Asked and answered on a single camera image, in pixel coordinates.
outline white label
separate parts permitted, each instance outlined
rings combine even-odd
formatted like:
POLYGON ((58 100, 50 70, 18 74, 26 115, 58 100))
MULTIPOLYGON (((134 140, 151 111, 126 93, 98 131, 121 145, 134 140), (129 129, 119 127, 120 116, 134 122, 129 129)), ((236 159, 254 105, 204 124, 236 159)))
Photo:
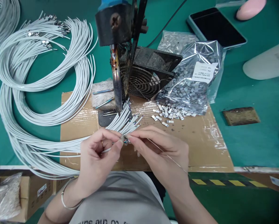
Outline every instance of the white label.
POLYGON ((47 188, 47 185, 44 184, 43 187, 41 187, 39 190, 38 190, 38 196, 40 196, 47 188))
POLYGON ((206 64, 196 62, 195 70, 193 71, 192 81, 209 82, 213 79, 214 70, 218 63, 206 64))
POLYGON ((276 186, 279 186, 279 179, 272 177, 272 176, 270 176, 270 179, 273 184, 275 184, 276 186))

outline workbench surface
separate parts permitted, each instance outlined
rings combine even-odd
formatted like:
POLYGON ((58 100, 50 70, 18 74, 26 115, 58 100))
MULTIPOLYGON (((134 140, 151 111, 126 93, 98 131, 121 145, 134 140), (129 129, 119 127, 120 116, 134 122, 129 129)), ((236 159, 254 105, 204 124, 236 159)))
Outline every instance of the workbench surface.
MULTIPOLYGON (((152 41, 183 0, 149 0, 146 8, 149 31, 141 34, 139 46, 146 46, 152 41)), ((46 14, 56 14, 64 20, 78 17, 87 19, 94 29, 94 15, 100 1, 88 0, 20 0, 21 19, 36 20, 41 10, 46 14)), ((168 31, 189 32, 186 18, 195 12, 215 6, 215 0, 187 1, 167 26, 168 31)), ((249 21, 239 22, 234 19, 238 7, 221 8, 222 13, 248 40, 240 48, 227 52, 224 73, 220 88, 211 105, 216 121, 222 132, 234 166, 263 166, 279 168, 279 77, 257 81, 248 78, 242 71, 242 65, 252 57, 279 44, 279 0, 268 1, 264 10, 249 21), (222 110, 252 106, 256 109, 261 123, 243 126, 227 126, 222 110)), ((161 36, 151 46, 157 48, 161 36)), ((69 46, 69 41, 57 39, 60 44, 69 46)), ((92 51, 96 59, 96 77, 94 82, 101 82, 111 77, 109 66, 109 48, 96 46, 92 51)), ((63 60, 61 50, 41 55, 34 62, 27 78, 27 83, 35 82, 46 76, 63 60)), ((26 93, 26 101, 32 110, 47 113, 61 105, 62 92, 72 91, 75 86, 75 72, 71 69, 63 81, 53 88, 26 93)), ((18 123, 29 133, 46 140, 59 141, 60 126, 41 127, 33 125, 20 116, 16 107, 14 115, 18 123)), ((0 166, 21 165, 11 147, 8 135, 0 118, 0 166)))

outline fingernail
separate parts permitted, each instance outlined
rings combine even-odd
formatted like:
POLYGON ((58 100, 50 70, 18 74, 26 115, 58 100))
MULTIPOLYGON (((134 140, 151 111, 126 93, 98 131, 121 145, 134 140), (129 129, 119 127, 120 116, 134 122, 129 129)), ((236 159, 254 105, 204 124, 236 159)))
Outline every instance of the fingernail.
POLYGON ((124 141, 122 140, 122 139, 120 139, 119 141, 117 141, 118 142, 118 147, 119 148, 122 148, 123 147, 123 144, 124 144, 124 141))
POLYGON ((128 138, 128 140, 133 139, 134 137, 131 135, 126 135, 126 138, 128 138))

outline black cable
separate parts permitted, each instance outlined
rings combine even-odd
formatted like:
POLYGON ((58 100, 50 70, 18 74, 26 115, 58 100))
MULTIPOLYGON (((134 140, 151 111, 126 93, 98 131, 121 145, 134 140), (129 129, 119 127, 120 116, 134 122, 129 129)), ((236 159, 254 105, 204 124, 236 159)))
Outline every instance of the black cable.
POLYGON ((184 3, 186 2, 187 0, 184 0, 182 2, 182 4, 179 6, 179 8, 175 11, 175 13, 172 15, 172 17, 169 19, 169 21, 166 23, 166 25, 162 28, 162 30, 159 32, 159 34, 157 35, 157 37, 155 37, 154 40, 152 40, 152 42, 150 44, 148 44, 146 47, 150 47, 151 44, 154 43, 154 41, 159 37, 159 35, 162 33, 162 31, 167 27, 167 25, 170 23, 170 21, 174 18, 174 16, 176 15, 176 13, 179 11, 179 9, 181 9, 181 7, 184 5, 184 3))

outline silver bangle bracelet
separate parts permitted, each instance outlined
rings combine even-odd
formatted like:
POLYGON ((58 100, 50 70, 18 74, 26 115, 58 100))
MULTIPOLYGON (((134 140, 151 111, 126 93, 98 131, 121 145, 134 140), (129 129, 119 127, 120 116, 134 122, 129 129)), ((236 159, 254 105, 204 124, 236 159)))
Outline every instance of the silver bangle bracelet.
POLYGON ((74 210, 74 209, 78 208, 78 207, 81 205, 81 203, 83 202, 83 199, 82 199, 81 202, 79 202, 79 203, 78 203, 76 206, 74 206, 74 207, 67 207, 67 206, 65 205, 65 203, 64 203, 64 192, 65 192, 65 189, 66 189, 67 185, 68 185, 71 181, 73 181, 73 180, 75 180, 75 179, 76 179, 76 178, 73 178, 73 179, 69 180, 69 181, 65 184, 64 190, 63 190, 63 192, 61 193, 61 196, 62 196, 62 204, 63 204, 63 206, 64 206, 66 209, 69 209, 69 210, 74 210))

